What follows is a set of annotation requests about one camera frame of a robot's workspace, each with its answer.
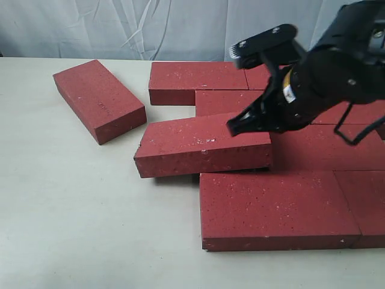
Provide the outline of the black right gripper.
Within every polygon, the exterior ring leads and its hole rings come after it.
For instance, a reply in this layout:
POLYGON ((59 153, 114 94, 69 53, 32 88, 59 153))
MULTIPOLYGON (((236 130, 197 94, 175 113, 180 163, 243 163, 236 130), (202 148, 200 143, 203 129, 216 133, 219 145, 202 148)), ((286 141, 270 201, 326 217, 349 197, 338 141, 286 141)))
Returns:
POLYGON ((271 75, 264 95, 227 121, 232 137, 295 131, 341 102, 366 105, 384 99, 384 60, 335 49, 306 55, 296 35, 295 26, 282 24, 229 48, 237 69, 262 66, 271 75))

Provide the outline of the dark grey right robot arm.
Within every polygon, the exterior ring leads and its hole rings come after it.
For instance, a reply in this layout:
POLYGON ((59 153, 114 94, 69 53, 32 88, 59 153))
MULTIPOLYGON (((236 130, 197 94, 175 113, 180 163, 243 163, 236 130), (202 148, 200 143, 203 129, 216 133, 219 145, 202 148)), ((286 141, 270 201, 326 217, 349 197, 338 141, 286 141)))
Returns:
POLYGON ((270 74, 262 95, 227 122, 231 135, 296 131, 342 102, 384 99, 383 1, 341 6, 312 49, 296 35, 282 24, 230 48, 238 69, 264 65, 270 74))

